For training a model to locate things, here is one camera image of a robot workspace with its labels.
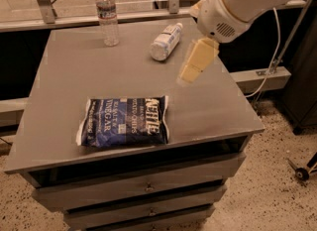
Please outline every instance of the floor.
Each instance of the floor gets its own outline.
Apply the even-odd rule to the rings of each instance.
[[[174,226],[169,231],[317,230],[317,175],[299,182],[286,160],[301,167],[307,164],[316,152],[317,128],[293,135],[288,119],[272,101],[260,103],[259,115],[265,131],[254,135],[247,145],[247,158],[227,180],[228,190],[215,203],[215,212],[204,223]],[[8,147],[0,146],[5,154]],[[60,213],[50,213],[31,198],[33,188],[20,176],[1,172],[5,161],[6,155],[2,155],[0,230],[68,230]]]

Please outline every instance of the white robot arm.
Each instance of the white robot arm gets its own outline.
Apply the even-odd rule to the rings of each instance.
[[[200,0],[190,14],[197,19],[198,30],[205,36],[192,46],[178,76],[187,85],[217,57],[219,43],[230,43],[247,31],[261,14],[290,0]]]

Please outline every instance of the plastic water bottle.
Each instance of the plastic water bottle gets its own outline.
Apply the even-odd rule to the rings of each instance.
[[[117,45],[119,43],[119,29],[115,0],[96,0],[96,7],[105,45]]]
[[[167,26],[150,45],[150,54],[155,60],[165,60],[180,40],[182,24]]]

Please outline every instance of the blue snack bag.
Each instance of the blue snack bag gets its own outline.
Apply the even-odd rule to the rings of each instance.
[[[77,145],[111,147],[166,144],[164,115],[168,97],[89,99],[79,126]]]

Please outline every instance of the drawer knob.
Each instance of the drawer knob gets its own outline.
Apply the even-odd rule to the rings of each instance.
[[[150,182],[148,182],[148,186],[145,188],[146,192],[153,192],[155,188],[151,185]]]
[[[149,216],[150,216],[150,217],[154,217],[154,216],[156,216],[156,215],[157,215],[157,213],[154,211],[153,208],[151,208],[151,209],[150,209]]]

